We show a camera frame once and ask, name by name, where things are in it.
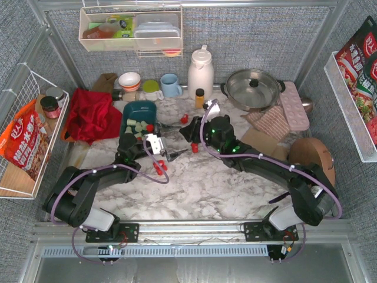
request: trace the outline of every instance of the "yellow green package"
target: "yellow green package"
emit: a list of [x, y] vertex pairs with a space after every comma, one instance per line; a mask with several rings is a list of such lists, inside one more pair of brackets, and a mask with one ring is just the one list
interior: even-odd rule
[[130, 38], [134, 37], [134, 17], [130, 16], [118, 16], [112, 15], [106, 19], [107, 22], [118, 22], [120, 20], [125, 21], [127, 26], [119, 31], [117, 31], [113, 38]]

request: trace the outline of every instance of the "red towel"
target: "red towel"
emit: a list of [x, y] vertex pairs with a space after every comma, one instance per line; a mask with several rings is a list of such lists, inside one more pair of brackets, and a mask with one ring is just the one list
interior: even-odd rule
[[122, 113], [111, 105], [112, 102], [110, 93], [76, 89], [64, 128], [74, 140], [88, 144], [118, 137]]

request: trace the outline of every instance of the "green lid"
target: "green lid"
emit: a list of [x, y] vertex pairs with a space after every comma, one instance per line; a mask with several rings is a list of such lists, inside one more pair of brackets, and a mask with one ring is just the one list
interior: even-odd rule
[[143, 84], [143, 90], [146, 93], [153, 93], [153, 92], [155, 92], [157, 90], [160, 90], [160, 87], [158, 86], [158, 82], [153, 81], [153, 80], [149, 80], [149, 81], [146, 81]]

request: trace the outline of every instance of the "white pitcher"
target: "white pitcher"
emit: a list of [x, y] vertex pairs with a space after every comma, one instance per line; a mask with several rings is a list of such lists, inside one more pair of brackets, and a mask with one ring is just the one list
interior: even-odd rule
[[212, 55], [207, 50], [207, 45], [195, 50], [191, 56], [191, 65], [188, 68], [188, 94], [195, 99], [198, 88], [204, 89], [204, 100], [208, 100], [213, 91], [214, 71]]

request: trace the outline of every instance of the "pot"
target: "pot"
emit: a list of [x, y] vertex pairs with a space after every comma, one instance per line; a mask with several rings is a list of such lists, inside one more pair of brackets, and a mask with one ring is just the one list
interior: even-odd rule
[[234, 106], [248, 112], [267, 110], [285, 91], [283, 81], [257, 69], [236, 71], [220, 88]]

